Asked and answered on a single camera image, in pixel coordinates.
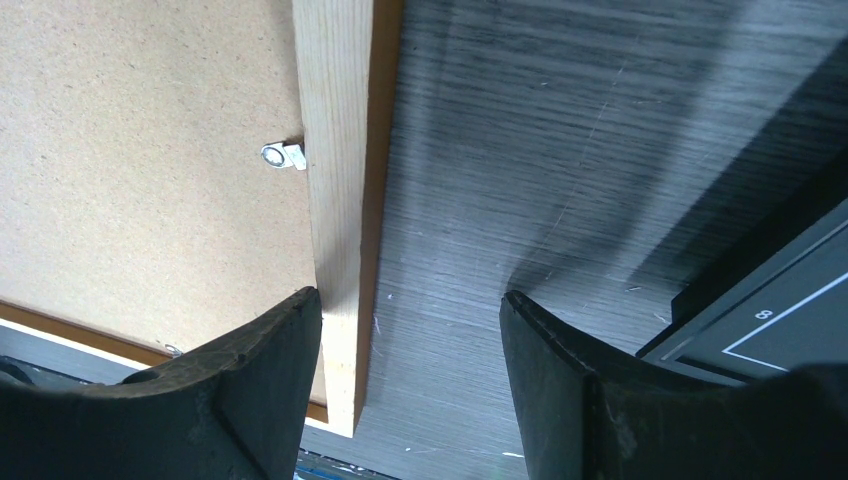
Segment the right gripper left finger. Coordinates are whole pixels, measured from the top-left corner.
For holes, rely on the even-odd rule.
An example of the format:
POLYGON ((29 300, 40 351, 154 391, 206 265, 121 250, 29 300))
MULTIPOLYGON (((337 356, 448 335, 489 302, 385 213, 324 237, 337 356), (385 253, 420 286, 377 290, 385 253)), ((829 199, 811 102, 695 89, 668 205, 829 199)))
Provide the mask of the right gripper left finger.
POLYGON ((322 330, 305 287, 114 385, 1 385, 5 479, 289 479, 322 330))

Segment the wooden picture frame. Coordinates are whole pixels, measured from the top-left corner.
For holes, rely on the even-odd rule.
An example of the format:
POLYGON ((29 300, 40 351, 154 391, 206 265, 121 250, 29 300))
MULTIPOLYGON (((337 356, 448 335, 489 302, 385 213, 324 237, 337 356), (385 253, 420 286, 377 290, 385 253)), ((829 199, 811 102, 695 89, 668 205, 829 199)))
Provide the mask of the wooden picture frame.
POLYGON ((1 352, 90 382, 304 286, 306 422, 365 404, 403 3, 5 1, 1 352), (307 169, 260 149, 301 143, 307 169))

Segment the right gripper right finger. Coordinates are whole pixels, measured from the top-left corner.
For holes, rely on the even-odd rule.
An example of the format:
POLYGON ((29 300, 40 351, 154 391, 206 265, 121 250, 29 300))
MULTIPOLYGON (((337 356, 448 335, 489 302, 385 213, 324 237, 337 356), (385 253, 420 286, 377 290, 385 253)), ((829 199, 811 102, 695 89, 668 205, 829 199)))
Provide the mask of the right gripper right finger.
POLYGON ((843 479, 847 368, 732 387, 639 360, 512 290, 500 329, 532 479, 843 479))

